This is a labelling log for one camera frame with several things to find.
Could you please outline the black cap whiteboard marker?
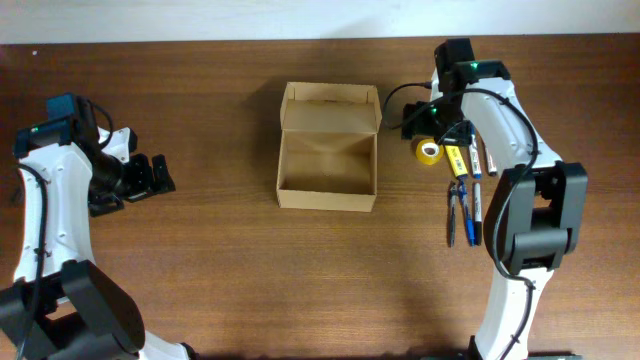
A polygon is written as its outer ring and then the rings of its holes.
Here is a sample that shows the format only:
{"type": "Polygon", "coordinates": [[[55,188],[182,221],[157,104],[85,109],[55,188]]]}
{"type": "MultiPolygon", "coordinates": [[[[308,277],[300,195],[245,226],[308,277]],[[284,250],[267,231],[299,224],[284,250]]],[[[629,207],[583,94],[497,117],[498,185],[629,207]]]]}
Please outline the black cap whiteboard marker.
{"type": "Polygon", "coordinates": [[[490,177],[496,177],[498,174],[498,171],[497,171],[497,166],[495,164],[495,161],[488,149],[488,146],[486,144],[483,144],[483,148],[485,153],[487,173],[490,177]]]}

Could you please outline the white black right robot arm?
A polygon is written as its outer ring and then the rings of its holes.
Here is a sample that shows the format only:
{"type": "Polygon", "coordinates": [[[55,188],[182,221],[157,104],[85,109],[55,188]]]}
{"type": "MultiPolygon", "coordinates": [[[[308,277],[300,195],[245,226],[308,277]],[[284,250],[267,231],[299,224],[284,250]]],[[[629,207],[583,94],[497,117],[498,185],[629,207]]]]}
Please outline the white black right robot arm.
{"type": "Polygon", "coordinates": [[[427,102],[408,104],[398,129],[405,139],[469,146],[477,131],[500,179],[483,220],[494,263],[488,306],[465,359],[526,359],[542,291],[577,244],[588,175],[566,163],[535,130],[500,60],[476,59],[468,38],[444,41],[424,88],[427,102]]]}

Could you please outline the yellow tape roll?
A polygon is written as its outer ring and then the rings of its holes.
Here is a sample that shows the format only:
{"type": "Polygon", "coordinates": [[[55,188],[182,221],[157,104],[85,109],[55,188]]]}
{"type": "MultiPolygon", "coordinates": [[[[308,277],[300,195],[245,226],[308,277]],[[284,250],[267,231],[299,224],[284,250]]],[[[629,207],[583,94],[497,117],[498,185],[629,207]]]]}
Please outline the yellow tape roll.
{"type": "Polygon", "coordinates": [[[423,165],[433,166],[444,156],[444,147],[432,137],[414,139],[411,145],[416,159],[423,165]]]}

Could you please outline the white black permanent marker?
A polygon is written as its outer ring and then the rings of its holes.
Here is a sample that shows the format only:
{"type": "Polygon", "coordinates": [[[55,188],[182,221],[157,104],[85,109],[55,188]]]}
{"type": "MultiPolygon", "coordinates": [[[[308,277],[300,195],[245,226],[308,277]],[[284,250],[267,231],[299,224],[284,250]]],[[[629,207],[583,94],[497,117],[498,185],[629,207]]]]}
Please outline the white black permanent marker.
{"type": "Polygon", "coordinates": [[[480,246],[482,244],[482,196],[481,196],[481,184],[479,182],[473,183],[473,225],[474,225],[474,245],[480,246]]]}

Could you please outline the brown cardboard box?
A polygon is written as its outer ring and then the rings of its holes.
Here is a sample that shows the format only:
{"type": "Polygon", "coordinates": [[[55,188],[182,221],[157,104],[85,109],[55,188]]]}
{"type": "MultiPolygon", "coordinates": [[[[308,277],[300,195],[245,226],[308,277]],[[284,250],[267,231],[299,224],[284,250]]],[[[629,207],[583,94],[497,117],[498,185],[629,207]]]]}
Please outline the brown cardboard box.
{"type": "Polygon", "coordinates": [[[279,206],[370,212],[381,120],[373,85],[289,82],[280,108],[279,206]]]}

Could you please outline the blue clear ballpoint pen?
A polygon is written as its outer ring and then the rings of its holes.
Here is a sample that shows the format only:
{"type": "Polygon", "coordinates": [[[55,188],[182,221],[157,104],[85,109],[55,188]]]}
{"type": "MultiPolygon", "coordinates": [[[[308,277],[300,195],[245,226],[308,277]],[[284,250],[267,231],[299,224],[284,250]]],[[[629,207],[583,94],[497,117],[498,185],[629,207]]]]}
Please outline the blue clear ballpoint pen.
{"type": "Polygon", "coordinates": [[[458,197],[459,197],[463,215],[464,215],[464,225],[465,225],[467,239],[471,246],[475,246],[476,237],[475,237],[475,231],[474,231],[474,221],[473,221],[472,214],[469,207],[469,202],[467,197],[468,192],[462,180],[458,181],[457,191],[458,191],[458,197]]]}

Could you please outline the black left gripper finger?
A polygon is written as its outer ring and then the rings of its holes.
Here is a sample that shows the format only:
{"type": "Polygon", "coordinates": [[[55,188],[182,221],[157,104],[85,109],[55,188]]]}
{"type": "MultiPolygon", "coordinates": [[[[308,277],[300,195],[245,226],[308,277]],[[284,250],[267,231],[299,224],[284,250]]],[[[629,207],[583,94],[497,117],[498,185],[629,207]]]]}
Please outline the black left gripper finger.
{"type": "Polygon", "coordinates": [[[171,178],[167,167],[166,158],[159,154],[152,158],[154,183],[152,189],[155,194],[163,194],[174,192],[176,190],[175,183],[171,178]]]}
{"type": "Polygon", "coordinates": [[[124,203],[115,195],[96,197],[89,201],[88,208],[92,217],[99,217],[123,210],[124,203]]]}

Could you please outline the blue cap whiteboard marker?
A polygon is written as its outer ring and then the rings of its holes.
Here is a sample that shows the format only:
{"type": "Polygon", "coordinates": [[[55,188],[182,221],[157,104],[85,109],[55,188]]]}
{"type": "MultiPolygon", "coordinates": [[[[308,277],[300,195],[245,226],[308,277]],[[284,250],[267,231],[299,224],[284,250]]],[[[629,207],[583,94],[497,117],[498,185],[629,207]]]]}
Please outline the blue cap whiteboard marker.
{"type": "Polygon", "coordinates": [[[478,152],[476,132],[473,125],[470,126],[470,138],[471,144],[469,145],[469,156],[471,160],[472,176],[475,179],[480,179],[482,177],[482,169],[478,152]]]}

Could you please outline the yellow highlighter black cap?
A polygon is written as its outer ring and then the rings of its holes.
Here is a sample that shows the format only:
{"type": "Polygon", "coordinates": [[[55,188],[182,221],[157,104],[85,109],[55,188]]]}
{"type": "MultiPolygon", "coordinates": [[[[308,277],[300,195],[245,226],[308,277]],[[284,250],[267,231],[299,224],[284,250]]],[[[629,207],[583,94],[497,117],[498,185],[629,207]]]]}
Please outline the yellow highlighter black cap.
{"type": "Polygon", "coordinates": [[[459,180],[466,179],[468,177],[468,170],[460,148],[454,145],[445,145],[444,148],[454,177],[459,180]]]}

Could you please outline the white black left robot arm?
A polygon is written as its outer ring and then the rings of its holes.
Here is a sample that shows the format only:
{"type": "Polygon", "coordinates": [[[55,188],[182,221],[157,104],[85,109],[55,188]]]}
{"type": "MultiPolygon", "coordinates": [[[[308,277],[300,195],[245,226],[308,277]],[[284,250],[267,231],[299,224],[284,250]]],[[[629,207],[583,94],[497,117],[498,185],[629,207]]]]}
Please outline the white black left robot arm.
{"type": "Polygon", "coordinates": [[[95,263],[89,220],[175,191],[163,155],[136,151],[130,128],[101,128],[104,110],[73,93],[46,102],[47,119],[18,131],[24,237],[1,330],[19,359],[195,359],[186,343],[146,330],[130,295],[95,263]]]}

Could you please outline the black clear ballpoint pen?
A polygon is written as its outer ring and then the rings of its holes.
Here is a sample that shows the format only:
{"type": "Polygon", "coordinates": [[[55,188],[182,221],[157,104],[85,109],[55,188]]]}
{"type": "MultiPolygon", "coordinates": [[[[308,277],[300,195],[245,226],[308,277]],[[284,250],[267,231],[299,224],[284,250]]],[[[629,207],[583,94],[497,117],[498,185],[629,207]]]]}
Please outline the black clear ballpoint pen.
{"type": "Polygon", "coordinates": [[[448,232],[448,245],[450,248],[454,247],[455,244],[455,235],[456,235],[456,197],[457,197],[457,188],[456,183],[451,182],[448,189],[448,223],[447,223],[447,232],[448,232]]]}

